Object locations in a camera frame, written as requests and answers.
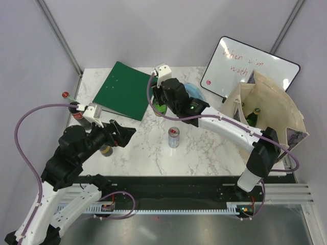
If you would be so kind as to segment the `beige canvas bag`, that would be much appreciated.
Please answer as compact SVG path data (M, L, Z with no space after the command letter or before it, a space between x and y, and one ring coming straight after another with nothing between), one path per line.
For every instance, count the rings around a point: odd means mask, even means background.
M221 112L248 125L246 117L260 108L256 128L273 128L279 144L292 151L309 136L304 118L289 95L272 79L253 71L248 82L238 83L224 102Z

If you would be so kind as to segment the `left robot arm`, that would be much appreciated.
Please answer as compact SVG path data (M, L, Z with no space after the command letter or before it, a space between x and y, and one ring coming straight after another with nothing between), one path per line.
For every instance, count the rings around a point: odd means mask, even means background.
M89 178L84 192L76 197L62 211L55 211L83 171L83 163L103 145L125 147L135 128L122 127L111 120L102 127L93 126L87 133L81 125L66 128L59 138L52 158L37 176L39 192L28 216L20 228L6 235L7 244L59 244L67 228L92 203L106 201L112 195L111 182L102 175Z

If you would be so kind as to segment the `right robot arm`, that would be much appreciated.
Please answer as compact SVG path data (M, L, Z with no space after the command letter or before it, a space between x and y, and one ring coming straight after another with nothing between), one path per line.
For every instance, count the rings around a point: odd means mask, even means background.
M176 78L167 79L160 85L149 81L147 94L153 94L159 105L166 105L175 114L174 121L219 134L249 154L246 168L234 188L238 200L251 197L254 186L271 172L281 152L274 129L254 128L222 114L205 101L190 97Z

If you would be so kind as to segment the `silver beverage can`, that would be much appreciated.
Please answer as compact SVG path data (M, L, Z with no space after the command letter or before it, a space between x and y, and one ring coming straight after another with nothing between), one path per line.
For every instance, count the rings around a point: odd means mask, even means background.
M171 148L179 146L180 130L177 127L171 127L168 130L168 144Z

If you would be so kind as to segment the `blue headphones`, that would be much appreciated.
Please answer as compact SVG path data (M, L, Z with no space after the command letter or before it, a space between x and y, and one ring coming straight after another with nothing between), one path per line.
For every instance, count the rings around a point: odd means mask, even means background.
M206 102L205 96L196 85L191 83L184 83L184 87L189 97Z

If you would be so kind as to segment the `dark cola bottle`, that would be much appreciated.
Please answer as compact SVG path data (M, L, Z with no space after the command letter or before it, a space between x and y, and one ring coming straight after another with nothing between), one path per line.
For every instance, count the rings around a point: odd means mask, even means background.
M73 118L85 129L90 130L91 129L91 123L84 118L83 112L77 110L77 108L69 107L68 108L70 114L73 116Z

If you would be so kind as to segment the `red capped clear bottle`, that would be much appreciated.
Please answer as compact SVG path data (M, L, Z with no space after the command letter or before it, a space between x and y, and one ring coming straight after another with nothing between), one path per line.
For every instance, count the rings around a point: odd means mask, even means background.
M71 95L68 92L63 92L62 93L62 97L65 99L65 101L67 101L68 103L72 103L75 101L75 99L73 97L71 97Z

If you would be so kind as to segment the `small whiteboard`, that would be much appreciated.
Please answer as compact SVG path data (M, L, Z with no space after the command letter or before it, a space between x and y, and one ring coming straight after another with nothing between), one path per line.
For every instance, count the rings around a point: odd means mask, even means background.
M238 83L248 82L253 71L287 90L300 72L300 65L259 48L223 36L201 79L200 86L228 98Z

